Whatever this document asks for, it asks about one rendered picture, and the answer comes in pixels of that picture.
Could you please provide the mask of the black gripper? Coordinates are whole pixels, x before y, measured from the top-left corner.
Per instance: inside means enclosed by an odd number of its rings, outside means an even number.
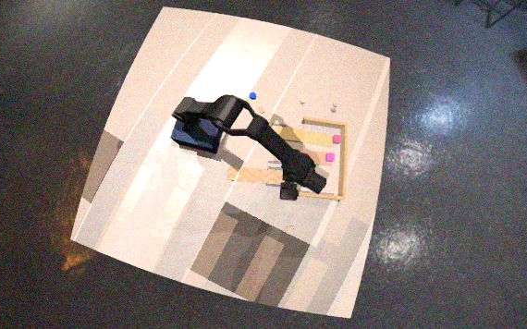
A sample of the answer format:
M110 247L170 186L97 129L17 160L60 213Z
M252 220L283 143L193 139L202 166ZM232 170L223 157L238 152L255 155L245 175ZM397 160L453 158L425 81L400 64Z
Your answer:
M295 201L298 198L297 184L287 178L284 170L282 180L285 180L285 182L281 183L279 199L282 201Z

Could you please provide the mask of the tan strip with purple zigzag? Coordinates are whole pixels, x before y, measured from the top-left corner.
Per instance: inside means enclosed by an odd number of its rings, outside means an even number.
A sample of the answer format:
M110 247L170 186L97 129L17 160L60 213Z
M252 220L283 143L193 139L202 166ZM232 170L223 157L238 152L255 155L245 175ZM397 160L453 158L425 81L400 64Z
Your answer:
M227 180L257 182L266 184L281 185L283 171L265 170L256 168L229 166L227 170Z

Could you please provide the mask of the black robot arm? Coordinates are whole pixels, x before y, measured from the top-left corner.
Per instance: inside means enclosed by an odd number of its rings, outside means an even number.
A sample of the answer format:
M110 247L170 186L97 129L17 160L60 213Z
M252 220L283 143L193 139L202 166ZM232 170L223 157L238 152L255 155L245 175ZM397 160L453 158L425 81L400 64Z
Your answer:
M231 129L243 108L249 111L253 120L247 128ZM209 119L214 127L230 136L247 136L258 141L282 163L281 168L287 178L303 188L320 194L327 183L324 177L315 173L316 165L307 153L296 152L268 125L265 118L255 114L251 105L236 95L222 95L213 103L198 102L191 96L184 97L171 116L192 128L199 119Z

